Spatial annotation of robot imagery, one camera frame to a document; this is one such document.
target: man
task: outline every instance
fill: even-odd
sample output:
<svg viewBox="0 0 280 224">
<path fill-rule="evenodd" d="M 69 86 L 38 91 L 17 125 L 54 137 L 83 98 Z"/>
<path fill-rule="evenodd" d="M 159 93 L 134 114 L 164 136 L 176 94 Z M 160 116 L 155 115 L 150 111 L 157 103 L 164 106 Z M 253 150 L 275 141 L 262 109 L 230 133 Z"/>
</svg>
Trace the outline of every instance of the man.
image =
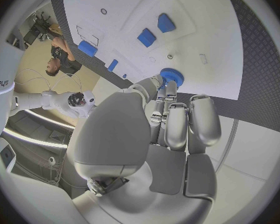
<svg viewBox="0 0 280 224">
<path fill-rule="evenodd" d="M 75 67 L 77 70 L 82 66 L 71 53 L 66 40 L 60 37 L 53 39 L 51 53 L 53 58 L 49 60 L 45 71 L 49 76 L 56 76 L 61 66 L 64 68 Z"/>
</svg>

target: blue button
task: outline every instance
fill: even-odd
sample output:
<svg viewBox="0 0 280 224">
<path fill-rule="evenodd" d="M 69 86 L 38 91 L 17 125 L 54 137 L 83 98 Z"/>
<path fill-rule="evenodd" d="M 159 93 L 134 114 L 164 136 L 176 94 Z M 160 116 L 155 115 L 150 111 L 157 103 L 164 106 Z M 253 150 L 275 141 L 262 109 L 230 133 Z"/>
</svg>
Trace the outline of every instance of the blue button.
<svg viewBox="0 0 280 224">
<path fill-rule="evenodd" d="M 138 36 L 138 40 L 142 42 L 144 46 L 149 47 L 156 40 L 156 37 L 147 28 L 145 28 Z"/>
<path fill-rule="evenodd" d="M 78 45 L 78 49 L 89 55 L 90 57 L 94 57 L 95 53 L 98 51 L 96 47 L 90 45 L 86 41 L 81 41 Z"/>
<path fill-rule="evenodd" d="M 113 60 L 111 62 L 111 64 L 110 64 L 110 66 L 108 67 L 108 71 L 112 72 L 117 64 L 118 64 L 118 61 L 117 60 Z"/>
<path fill-rule="evenodd" d="M 176 29 L 173 22 L 170 20 L 170 18 L 165 14 L 161 14 L 157 21 L 157 27 L 164 33 L 168 31 L 173 31 Z"/>
</svg>

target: hair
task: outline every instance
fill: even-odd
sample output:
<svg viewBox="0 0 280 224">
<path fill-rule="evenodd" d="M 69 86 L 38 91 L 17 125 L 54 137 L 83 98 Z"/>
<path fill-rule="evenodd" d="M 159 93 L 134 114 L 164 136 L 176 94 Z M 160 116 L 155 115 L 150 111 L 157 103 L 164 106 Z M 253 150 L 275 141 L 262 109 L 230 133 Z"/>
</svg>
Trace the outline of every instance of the hair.
<svg viewBox="0 0 280 224">
<path fill-rule="evenodd" d="M 47 70 L 45 71 L 45 73 L 47 73 L 47 75 L 49 75 L 49 76 L 56 76 L 58 74 L 58 72 L 59 72 L 59 69 L 56 70 L 54 73 L 48 72 Z"/>
</svg>

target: small hole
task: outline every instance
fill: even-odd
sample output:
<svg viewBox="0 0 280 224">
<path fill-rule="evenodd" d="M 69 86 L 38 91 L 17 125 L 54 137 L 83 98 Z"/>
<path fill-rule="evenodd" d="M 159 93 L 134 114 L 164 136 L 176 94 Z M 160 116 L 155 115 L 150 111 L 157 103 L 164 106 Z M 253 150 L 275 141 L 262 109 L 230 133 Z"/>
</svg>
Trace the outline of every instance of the small hole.
<svg viewBox="0 0 280 224">
<path fill-rule="evenodd" d="M 106 15 L 106 14 L 107 14 L 107 10 L 104 9 L 104 8 L 102 8 L 102 9 L 101 9 L 101 13 L 102 13 L 103 15 Z"/>
</svg>

